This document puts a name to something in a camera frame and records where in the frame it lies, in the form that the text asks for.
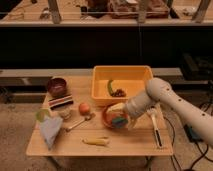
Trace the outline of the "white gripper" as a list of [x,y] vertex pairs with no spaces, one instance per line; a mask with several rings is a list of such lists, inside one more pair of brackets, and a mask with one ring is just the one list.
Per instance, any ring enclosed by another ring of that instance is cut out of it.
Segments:
[[130,117],[128,128],[132,129],[137,119],[154,105],[155,101],[145,91],[141,91],[136,96],[128,99],[124,104],[124,112]]

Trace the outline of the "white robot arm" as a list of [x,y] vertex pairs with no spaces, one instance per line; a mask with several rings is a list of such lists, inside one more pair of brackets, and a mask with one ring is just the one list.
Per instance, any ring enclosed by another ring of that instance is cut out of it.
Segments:
[[125,102],[124,111],[137,119],[158,102],[173,109],[213,148],[213,117],[178,96],[171,85],[160,78],[148,80],[144,90]]

